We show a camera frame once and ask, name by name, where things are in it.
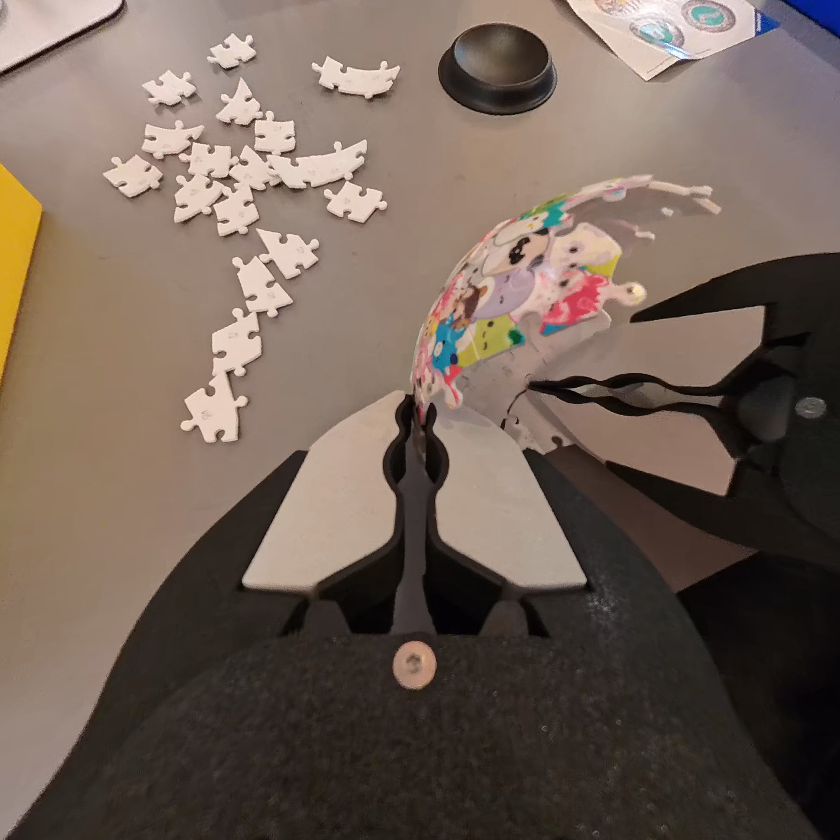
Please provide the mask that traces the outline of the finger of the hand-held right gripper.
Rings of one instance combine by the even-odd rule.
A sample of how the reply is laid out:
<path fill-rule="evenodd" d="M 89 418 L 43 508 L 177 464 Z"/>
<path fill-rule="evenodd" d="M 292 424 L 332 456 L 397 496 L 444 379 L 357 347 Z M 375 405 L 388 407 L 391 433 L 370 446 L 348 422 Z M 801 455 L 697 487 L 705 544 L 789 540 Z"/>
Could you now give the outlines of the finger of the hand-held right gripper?
<path fill-rule="evenodd" d="M 603 463 L 613 463 L 694 487 L 727 494 L 737 460 L 702 417 L 656 411 L 623 415 L 594 402 L 567 403 L 530 392 L 554 433 Z"/>
<path fill-rule="evenodd" d="M 544 362 L 530 384 L 582 379 L 582 393 L 664 393 L 673 386 L 711 387 L 756 351 L 765 307 L 612 325 Z"/>

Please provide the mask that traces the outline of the partly built colourful puzzle ball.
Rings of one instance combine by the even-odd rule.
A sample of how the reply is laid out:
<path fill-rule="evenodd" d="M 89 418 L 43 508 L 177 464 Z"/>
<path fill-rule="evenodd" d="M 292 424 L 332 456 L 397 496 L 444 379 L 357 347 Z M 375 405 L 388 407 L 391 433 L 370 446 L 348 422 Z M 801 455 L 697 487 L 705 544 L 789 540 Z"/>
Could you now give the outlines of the partly built colourful puzzle ball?
<path fill-rule="evenodd" d="M 709 185 L 651 174 L 582 187 L 491 229 L 453 268 L 416 339 L 413 446 L 427 448 L 429 409 L 469 408 L 521 448 L 547 454 L 578 439 L 541 406 L 532 382 L 559 379 L 564 357 L 609 330 L 608 305 L 639 308 L 639 280 L 618 282 L 634 246 L 674 217 L 717 216 Z"/>

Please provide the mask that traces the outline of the person's dark pants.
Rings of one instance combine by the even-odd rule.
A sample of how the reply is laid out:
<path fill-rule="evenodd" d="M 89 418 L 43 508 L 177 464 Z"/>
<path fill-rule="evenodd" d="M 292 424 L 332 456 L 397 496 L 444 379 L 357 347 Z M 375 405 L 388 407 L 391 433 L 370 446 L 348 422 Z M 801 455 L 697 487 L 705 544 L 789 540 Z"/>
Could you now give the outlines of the person's dark pants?
<path fill-rule="evenodd" d="M 839 838 L 838 573 L 756 553 L 678 597 L 762 759 Z"/>

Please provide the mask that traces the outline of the white flat pad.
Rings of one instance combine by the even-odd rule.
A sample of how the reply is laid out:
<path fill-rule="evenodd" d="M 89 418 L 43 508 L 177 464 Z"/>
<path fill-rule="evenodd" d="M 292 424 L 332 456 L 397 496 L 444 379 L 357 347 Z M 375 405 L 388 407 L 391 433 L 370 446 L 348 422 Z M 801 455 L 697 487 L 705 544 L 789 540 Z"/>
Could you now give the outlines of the white flat pad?
<path fill-rule="evenodd" d="M 2 1 L 1 73 L 100 26 L 124 1 Z"/>

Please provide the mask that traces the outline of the group of white puzzle pieces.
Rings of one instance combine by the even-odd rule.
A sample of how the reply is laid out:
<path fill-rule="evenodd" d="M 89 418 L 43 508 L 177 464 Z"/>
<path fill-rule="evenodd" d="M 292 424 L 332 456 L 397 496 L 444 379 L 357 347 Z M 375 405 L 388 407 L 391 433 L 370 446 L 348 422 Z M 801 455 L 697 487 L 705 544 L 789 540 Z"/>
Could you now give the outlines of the group of white puzzle pieces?
<path fill-rule="evenodd" d="M 206 61 L 222 70 L 235 70 L 256 58 L 252 35 L 231 34 L 209 49 Z M 311 69 L 318 74 L 318 84 L 328 91 L 366 101 L 384 95 L 393 88 L 401 68 L 390 66 L 386 60 L 374 69 L 345 66 L 326 56 L 321 64 L 313 62 Z M 196 94 L 192 75 L 180 76 L 167 70 L 156 79 L 145 82 L 143 90 L 149 102 L 156 106 L 174 107 Z M 201 143 L 205 127 L 185 126 L 176 120 L 169 128 L 147 124 L 143 131 L 141 151 L 156 161 L 177 155 L 187 164 L 187 175 L 175 178 L 178 189 L 174 195 L 175 224 L 185 224 L 195 217 L 215 214 L 219 237 L 246 235 L 259 221 L 255 192 L 269 187 L 285 186 L 291 191 L 340 183 L 340 189 L 324 191 L 327 212 L 335 217 L 364 224 L 376 212 L 387 208 L 382 191 L 363 188 L 353 181 L 354 174 L 365 163 L 367 140 L 352 143 L 346 148 L 340 141 L 332 151 L 290 158 L 285 153 L 297 146 L 293 121 L 282 121 L 273 111 L 264 110 L 243 77 L 237 79 L 233 95 L 220 97 L 223 107 L 215 119 L 225 125 L 253 128 L 254 139 L 246 143 L 239 154 L 230 146 Z M 139 154 L 123 161 L 111 158 L 111 169 L 103 177 L 122 195 L 135 198 L 160 188 L 163 173 L 151 161 Z M 185 398 L 190 413 L 181 428 L 189 433 L 198 429 L 206 443 L 231 443 L 238 440 L 239 411 L 249 399 L 233 393 L 230 377 L 242 377 L 248 365 L 262 354 L 259 336 L 259 316 L 275 318 L 282 308 L 290 306 L 291 297 L 271 274 L 274 264 L 284 279 L 299 277 L 303 270 L 314 266 L 319 241 L 306 241 L 298 234 L 282 234 L 255 228 L 265 253 L 247 263 L 236 257 L 232 260 L 247 311 L 233 310 L 233 321 L 212 334 L 213 369 L 207 387 Z"/>

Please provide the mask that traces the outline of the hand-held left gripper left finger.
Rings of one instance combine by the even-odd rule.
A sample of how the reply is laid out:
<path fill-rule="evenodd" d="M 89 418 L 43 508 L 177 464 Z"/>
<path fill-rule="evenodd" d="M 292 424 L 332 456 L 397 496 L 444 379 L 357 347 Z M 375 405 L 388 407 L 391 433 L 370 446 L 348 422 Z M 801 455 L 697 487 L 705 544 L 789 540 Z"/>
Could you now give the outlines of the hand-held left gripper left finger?
<path fill-rule="evenodd" d="M 255 591 L 314 592 L 393 535 L 396 493 L 385 478 L 397 438 L 394 391 L 331 427 L 309 449 L 242 579 Z"/>

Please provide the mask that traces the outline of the yellow plastic bin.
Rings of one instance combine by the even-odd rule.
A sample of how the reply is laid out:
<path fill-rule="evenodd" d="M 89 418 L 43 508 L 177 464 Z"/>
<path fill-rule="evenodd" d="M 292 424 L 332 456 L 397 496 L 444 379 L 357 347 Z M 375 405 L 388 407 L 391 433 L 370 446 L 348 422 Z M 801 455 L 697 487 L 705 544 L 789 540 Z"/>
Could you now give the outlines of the yellow plastic bin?
<path fill-rule="evenodd" d="M 41 203 L 1 166 L 1 375 L 43 215 Z"/>

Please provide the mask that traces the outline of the black round puzzle stand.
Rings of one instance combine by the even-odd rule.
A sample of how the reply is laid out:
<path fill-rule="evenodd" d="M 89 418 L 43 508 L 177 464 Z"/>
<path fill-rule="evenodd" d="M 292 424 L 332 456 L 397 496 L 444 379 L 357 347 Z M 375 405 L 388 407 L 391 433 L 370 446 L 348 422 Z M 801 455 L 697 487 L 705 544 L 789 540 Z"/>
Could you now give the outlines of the black round puzzle stand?
<path fill-rule="evenodd" d="M 548 47 L 515 24 L 478 24 L 460 33 L 437 67 L 441 88 L 473 112 L 506 117 L 541 107 L 558 73 Z"/>

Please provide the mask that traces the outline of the blue plastic bin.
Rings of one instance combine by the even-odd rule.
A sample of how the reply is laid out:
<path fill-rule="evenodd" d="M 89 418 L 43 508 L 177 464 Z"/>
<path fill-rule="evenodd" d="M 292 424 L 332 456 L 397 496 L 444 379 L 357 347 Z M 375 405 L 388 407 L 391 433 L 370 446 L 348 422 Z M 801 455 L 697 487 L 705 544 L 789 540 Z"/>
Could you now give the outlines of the blue plastic bin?
<path fill-rule="evenodd" d="M 790 22 L 798 26 L 808 20 L 811 24 L 839 36 L 838 1 L 755 1 L 759 11 L 783 26 Z"/>

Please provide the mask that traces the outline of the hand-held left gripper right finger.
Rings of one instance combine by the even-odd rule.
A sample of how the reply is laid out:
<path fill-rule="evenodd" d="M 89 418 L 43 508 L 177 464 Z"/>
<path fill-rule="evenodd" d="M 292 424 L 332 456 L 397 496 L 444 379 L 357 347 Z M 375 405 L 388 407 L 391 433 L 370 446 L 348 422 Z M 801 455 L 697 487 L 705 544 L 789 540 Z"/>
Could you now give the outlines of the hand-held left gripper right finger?
<path fill-rule="evenodd" d="M 436 406 L 427 432 L 443 446 L 434 500 L 446 548 L 517 589 L 581 589 L 585 573 L 513 437 L 465 406 Z"/>

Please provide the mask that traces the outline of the printed sticker sheet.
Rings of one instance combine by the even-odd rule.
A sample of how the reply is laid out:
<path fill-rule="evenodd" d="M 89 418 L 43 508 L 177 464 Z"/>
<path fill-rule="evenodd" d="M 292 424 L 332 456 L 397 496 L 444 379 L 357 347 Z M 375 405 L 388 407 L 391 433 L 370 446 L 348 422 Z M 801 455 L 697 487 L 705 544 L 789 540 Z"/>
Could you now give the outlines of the printed sticker sheet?
<path fill-rule="evenodd" d="M 746 1 L 569 1 L 571 11 L 638 76 L 716 55 L 778 27 Z"/>

